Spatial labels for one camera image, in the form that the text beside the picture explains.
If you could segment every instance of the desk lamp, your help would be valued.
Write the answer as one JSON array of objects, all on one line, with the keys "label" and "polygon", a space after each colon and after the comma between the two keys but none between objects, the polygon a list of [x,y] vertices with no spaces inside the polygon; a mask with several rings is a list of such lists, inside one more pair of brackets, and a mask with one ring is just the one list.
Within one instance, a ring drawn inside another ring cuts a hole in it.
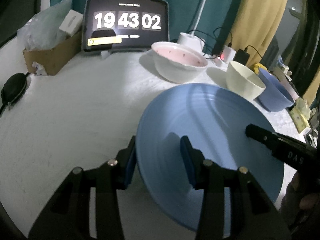
[{"label": "desk lamp", "polygon": [[206,2],[206,0],[202,0],[201,6],[200,6],[200,9],[198,12],[196,24],[192,28],[193,31],[190,34],[189,33],[180,33],[178,41],[177,41],[178,44],[185,45],[185,46],[187,46],[191,49],[194,49],[198,52],[202,52],[202,49],[204,46],[204,40],[198,38],[197,36],[194,36],[194,34],[195,34],[194,30],[196,30],[198,27],[205,2]]}]

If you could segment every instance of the yellow label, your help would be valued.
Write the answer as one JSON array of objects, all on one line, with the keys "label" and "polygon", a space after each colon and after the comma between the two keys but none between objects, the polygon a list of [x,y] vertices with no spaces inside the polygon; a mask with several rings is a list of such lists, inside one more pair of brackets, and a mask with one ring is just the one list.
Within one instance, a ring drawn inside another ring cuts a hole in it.
[{"label": "yellow label", "polygon": [[114,43],[121,43],[121,42],[122,42],[122,37],[119,37],[119,36],[90,38],[88,39],[88,46],[114,44]]}]

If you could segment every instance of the power adapter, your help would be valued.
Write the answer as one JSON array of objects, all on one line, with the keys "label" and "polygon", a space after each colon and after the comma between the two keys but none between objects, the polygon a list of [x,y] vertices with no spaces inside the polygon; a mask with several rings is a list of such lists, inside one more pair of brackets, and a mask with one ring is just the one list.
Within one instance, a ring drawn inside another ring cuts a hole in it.
[{"label": "power adapter", "polygon": [[250,54],[245,50],[239,49],[234,57],[234,61],[239,62],[242,65],[246,65],[250,58]]},{"label": "power adapter", "polygon": [[231,48],[231,46],[224,46],[223,48],[223,52],[220,56],[220,58],[223,60],[224,63],[229,64],[230,61],[232,61],[234,59],[236,55],[236,51]]}]

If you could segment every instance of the blue bowl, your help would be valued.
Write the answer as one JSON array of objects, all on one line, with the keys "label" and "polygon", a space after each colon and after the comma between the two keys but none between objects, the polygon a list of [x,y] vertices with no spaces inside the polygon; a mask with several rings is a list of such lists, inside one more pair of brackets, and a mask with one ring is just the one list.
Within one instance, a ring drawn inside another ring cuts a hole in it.
[{"label": "blue bowl", "polygon": [[259,78],[266,85],[266,89],[258,96],[258,101],[267,111],[279,112],[294,104],[289,92],[275,76],[260,68]]}]

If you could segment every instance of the white box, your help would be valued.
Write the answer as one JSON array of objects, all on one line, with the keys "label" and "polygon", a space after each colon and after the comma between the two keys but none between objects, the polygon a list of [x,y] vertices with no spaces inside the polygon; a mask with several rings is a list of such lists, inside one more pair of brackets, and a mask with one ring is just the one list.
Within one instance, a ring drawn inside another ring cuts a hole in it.
[{"label": "white box", "polygon": [[59,30],[73,36],[76,34],[82,25],[83,14],[70,10],[59,27]]}]

